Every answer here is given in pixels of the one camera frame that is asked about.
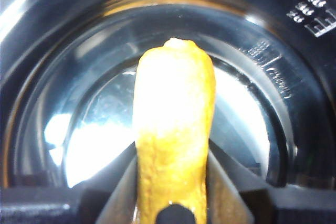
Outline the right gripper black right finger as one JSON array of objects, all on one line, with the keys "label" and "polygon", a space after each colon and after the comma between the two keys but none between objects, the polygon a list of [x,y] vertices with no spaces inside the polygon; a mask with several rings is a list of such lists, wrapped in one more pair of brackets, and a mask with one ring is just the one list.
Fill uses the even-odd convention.
[{"label": "right gripper black right finger", "polygon": [[213,141],[206,180],[208,223],[271,223],[269,185]]}]

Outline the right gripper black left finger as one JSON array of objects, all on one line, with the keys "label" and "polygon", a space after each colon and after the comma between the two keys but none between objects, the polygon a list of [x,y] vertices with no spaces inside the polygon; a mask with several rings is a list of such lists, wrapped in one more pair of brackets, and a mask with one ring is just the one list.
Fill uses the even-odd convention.
[{"label": "right gripper black left finger", "polygon": [[70,223],[133,223],[137,200],[135,144],[93,177],[80,182]]}]

